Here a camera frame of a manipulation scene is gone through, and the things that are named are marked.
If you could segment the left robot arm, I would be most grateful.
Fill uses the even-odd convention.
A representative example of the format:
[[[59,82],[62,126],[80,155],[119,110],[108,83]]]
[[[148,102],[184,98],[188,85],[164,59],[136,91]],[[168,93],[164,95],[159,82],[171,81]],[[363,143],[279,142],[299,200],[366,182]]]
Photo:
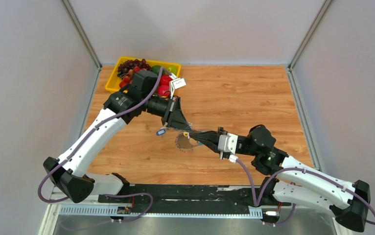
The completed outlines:
[[[39,198],[48,203],[58,203],[58,199],[45,199],[42,186],[50,180],[62,193],[64,199],[74,203],[84,201],[90,195],[110,194],[119,203],[125,202],[130,195],[127,182],[117,173],[106,175],[88,172],[90,164],[109,142],[109,140],[130,121],[142,112],[161,117],[164,127],[190,131],[181,110],[180,98],[175,90],[186,85],[183,78],[170,73],[170,90],[159,95],[158,88],[162,73],[142,70],[135,73],[133,81],[119,91],[111,94],[99,111],[96,119],[79,139],[58,158],[48,157],[43,167],[47,175],[38,187]]]

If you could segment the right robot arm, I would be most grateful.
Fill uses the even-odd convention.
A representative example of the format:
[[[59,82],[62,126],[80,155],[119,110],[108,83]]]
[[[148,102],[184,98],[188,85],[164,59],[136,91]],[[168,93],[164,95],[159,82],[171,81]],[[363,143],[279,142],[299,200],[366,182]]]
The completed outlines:
[[[264,125],[250,129],[239,136],[219,127],[217,131],[189,132],[188,136],[227,159],[240,162],[239,155],[253,156],[252,166],[265,179],[259,189],[252,178],[252,206],[261,204],[302,205],[332,216],[346,229],[362,233],[368,223],[368,212],[375,214],[370,205],[370,186],[357,180],[354,183],[315,170],[275,147],[276,139]]]

